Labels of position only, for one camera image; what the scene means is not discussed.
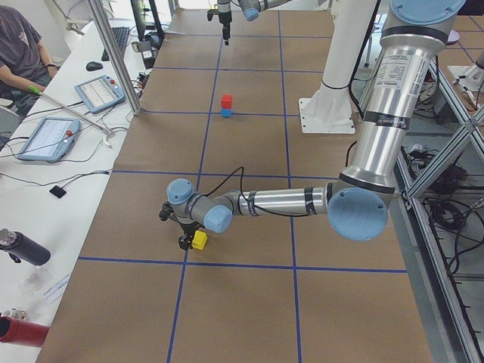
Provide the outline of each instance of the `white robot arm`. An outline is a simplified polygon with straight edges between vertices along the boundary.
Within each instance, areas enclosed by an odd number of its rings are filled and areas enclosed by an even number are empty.
[[[283,2],[247,3],[264,3],[268,8]],[[387,207],[396,189],[392,171],[420,87],[430,60],[445,47],[455,16],[464,3],[465,0],[391,1],[380,41],[380,68],[355,156],[335,183],[321,188],[232,191],[214,198],[195,192],[186,179],[170,183],[160,218],[180,224],[185,233],[179,241],[181,248],[191,247],[194,232],[200,227],[223,232],[233,215],[326,213],[333,228],[345,238],[363,241],[378,236],[386,226]]]

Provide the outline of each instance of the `person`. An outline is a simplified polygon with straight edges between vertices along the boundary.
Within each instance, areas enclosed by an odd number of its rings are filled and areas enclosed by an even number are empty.
[[[40,34],[16,9],[0,5],[0,98],[12,100],[16,113],[26,116],[38,95],[57,73]]]

